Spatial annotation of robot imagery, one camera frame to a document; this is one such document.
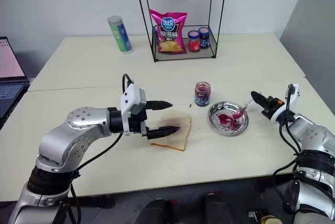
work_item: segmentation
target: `pink snack bag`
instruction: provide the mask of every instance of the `pink snack bag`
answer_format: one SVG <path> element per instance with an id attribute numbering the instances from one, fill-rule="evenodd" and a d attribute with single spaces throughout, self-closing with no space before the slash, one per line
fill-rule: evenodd
<path id="1" fill-rule="evenodd" d="M 159 52 L 185 54 L 182 29 L 187 13 L 168 12 L 162 15 L 151 9 L 150 14 L 158 25 Z"/>

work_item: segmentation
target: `laptop keyboard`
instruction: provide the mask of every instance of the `laptop keyboard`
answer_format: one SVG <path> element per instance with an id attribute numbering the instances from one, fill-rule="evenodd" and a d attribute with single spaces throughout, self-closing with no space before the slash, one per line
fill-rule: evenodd
<path id="1" fill-rule="evenodd" d="M 0 86 L 0 100 L 13 99 L 22 87 L 23 84 Z"/>

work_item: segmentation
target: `slice of bread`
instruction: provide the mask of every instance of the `slice of bread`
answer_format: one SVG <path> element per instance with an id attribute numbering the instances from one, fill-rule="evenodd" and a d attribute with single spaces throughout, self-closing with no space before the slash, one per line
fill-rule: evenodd
<path id="1" fill-rule="evenodd" d="M 159 145 L 179 151 L 185 150 L 187 136 L 191 129 L 191 116 L 189 114 L 176 110 L 169 111 L 161 118 L 159 126 L 178 126 L 180 129 L 169 136 L 151 140 L 152 145 Z"/>

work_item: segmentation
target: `silver plate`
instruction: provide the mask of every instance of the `silver plate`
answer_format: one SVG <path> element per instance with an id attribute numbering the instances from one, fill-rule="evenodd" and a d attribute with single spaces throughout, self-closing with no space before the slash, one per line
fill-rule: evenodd
<path id="1" fill-rule="evenodd" d="M 241 109 L 242 107 L 240 105 L 230 102 L 230 101 L 218 102 L 212 105 L 212 107 L 208 111 L 209 123 L 216 132 L 222 135 L 236 136 L 238 134 L 241 134 L 247 128 L 248 123 L 249 123 L 248 115 L 246 112 L 244 112 L 242 117 L 237 119 L 237 121 L 240 124 L 237 130 L 225 127 L 224 125 L 220 123 L 220 119 L 219 119 L 219 115 L 221 114 L 232 116 Z"/>

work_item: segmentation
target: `laptop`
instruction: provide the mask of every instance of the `laptop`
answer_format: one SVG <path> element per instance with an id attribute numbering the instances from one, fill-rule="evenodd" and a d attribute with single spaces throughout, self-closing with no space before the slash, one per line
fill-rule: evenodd
<path id="1" fill-rule="evenodd" d="M 29 87 L 7 37 L 0 37 L 0 119 L 4 118 L 14 103 Z"/>

